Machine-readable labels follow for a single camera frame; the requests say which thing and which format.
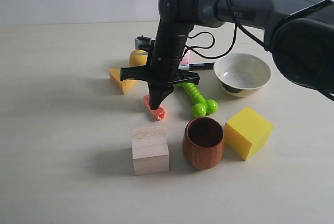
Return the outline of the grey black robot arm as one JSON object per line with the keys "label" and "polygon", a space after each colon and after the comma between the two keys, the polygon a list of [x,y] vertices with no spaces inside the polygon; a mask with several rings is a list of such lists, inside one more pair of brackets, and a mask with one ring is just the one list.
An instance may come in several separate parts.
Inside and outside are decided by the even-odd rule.
{"label": "grey black robot arm", "polygon": [[122,68],[120,79],[148,83],[152,109],[182,82],[199,75],[179,69],[194,26],[218,28],[226,22],[242,32],[264,31],[257,40],[272,54],[279,72],[296,85],[333,98],[333,0],[159,0],[155,40],[144,66]]}

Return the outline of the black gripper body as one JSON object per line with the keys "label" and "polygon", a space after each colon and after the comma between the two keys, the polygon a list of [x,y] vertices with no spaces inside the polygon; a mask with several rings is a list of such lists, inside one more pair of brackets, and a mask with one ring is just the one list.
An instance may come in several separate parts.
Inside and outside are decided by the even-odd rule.
{"label": "black gripper body", "polygon": [[184,82],[199,84],[200,77],[197,73],[178,68],[191,28],[190,23],[160,20],[155,42],[149,50],[147,64],[121,68],[120,80],[141,80],[162,88]]}

